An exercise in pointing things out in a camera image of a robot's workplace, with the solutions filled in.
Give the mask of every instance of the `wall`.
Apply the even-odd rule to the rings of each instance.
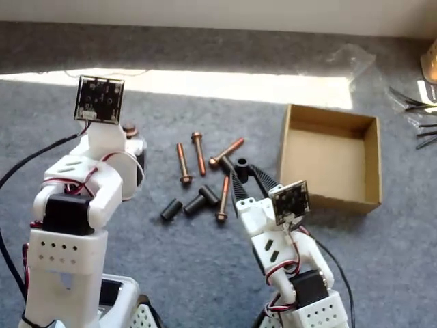
[[[436,0],[0,0],[0,21],[437,37]]]

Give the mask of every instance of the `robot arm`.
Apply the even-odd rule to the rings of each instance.
[[[299,230],[309,212],[306,182],[284,187],[254,165],[249,166],[249,175],[268,197],[259,201],[249,197],[231,172],[234,207],[266,283],[277,290],[266,306],[266,320],[280,312],[280,327],[314,328],[322,322],[323,327],[347,328],[346,311],[332,289],[333,273],[315,240]]]
[[[104,227],[143,182],[139,162],[144,163],[146,146],[118,124],[122,81],[83,77],[80,87],[86,89],[85,84],[87,94],[79,90],[75,118],[86,121],[87,134],[46,170],[33,203],[36,222],[20,328],[48,327],[56,320],[56,328],[123,328],[138,307],[135,281],[103,275]],[[102,304],[109,307],[104,314]]]

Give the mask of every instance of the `cardboard box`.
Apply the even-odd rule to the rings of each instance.
[[[365,214],[382,202],[378,118],[290,105],[280,154],[279,180],[306,180],[312,207]]]

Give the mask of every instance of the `circuit board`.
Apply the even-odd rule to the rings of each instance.
[[[81,76],[74,119],[119,124],[124,81]]]
[[[287,219],[299,218],[309,213],[309,195],[306,181],[285,186],[270,194],[276,224],[279,226]]]

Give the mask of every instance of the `copper bolt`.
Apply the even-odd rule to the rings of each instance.
[[[124,133],[126,134],[127,139],[131,139],[132,137],[138,134],[137,127],[135,126],[135,124],[131,122],[127,122],[123,124],[122,128]]]
[[[212,169],[216,169],[219,166],[219,161],[223,156],[228,156],[235,152],[241,145],[244,143],[244,138],[239,138],[239,140],[235,141],[232,145],[230,145],[228,148],[226,148],[224,151],[222,151],[219,155],[215,157],[211,157],[208,161],[210,164],[210,167]]]
[[[223,181],[223,188],[221,190],[221,201],[220,201],[220,209],[216,213],[216,220],[219,223],[223,223],[227,219],[226,214],[226,201],[227,201],[227,194],[229,192],[229,176],[225,176],[225,179]]]
[[[188,174],[188,170],[186,168],[186,158],[184,153],[184,147],[181,143],[178,143],[176,145],[176,150],[178,151],[178,158],[179,158],[179,164],[180,164],[180,182],[184,186],[188,186],[191,183],[191,180],[193,179],[192,176]]]
[[[199,164],[199,173],[201,176],[205,176],[206,169],[205,169],[205,160],[203,159],[201,140],[202,140],[202,134],[200,132],[193,132],[191,134],[191,141],[196,146],[197,163]]]

